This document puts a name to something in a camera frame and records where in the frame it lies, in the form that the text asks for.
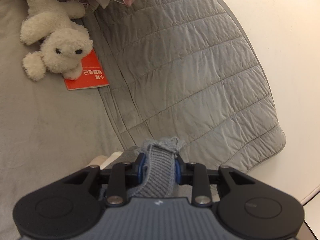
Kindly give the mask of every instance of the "book cover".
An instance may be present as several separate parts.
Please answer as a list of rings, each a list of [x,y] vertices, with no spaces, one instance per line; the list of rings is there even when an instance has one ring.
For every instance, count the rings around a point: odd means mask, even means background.
[[[81,76],[76,80],[64,80],[68,90],[98,88],[109,85],[94,49],[82,59],[81,63],[83,68]]]

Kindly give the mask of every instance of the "white surface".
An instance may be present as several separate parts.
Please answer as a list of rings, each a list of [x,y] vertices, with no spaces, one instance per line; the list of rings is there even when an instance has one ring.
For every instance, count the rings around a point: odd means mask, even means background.
[[[313,233],[320,239],[320,193],[304,206],[305,221]]]
[[[287,143],[250,175],[304,201],[320,185],[320,0],[224,0],[268,78]]]
[[[103,164],[100,165],[100,169],[103,170],[105,167],[107,167],[110,163],[114,162],[117,158],[119,158],[122,155],[123,152],[115,152],[111,154],[111,156],[105,160]]]

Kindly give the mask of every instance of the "plush toy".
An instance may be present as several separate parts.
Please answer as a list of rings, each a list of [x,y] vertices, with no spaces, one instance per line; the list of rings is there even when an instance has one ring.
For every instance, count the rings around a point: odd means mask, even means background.
[[[92,50],[86,28],[70,19],[84,16],[79,2],[27,0],[29,16],[22,23],[20,39],[31,45],[44,38],[40,51],[28,54],[23,67],[29,78],[38,81],[47,70],[77,79],[82,73],[81,59]]]

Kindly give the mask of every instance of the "gray quilted blanket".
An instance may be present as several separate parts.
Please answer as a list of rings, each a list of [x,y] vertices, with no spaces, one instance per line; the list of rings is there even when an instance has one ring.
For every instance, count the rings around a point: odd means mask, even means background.
[[[111,2],[83,21],[110,80],[100,95],[124,148],[177,136],[185,161],[244,172],[283,149],[263,69],[222,0]]]

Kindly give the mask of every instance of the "gray knitted fabric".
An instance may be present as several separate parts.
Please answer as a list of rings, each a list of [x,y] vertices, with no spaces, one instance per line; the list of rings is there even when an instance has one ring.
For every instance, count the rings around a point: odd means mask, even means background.
[[[146,154],[143,182],[128,190],[129,197],[170,197],[175,182],[175,155],[183,142],[176,137],[160,141],[146,140],[140,152]]]

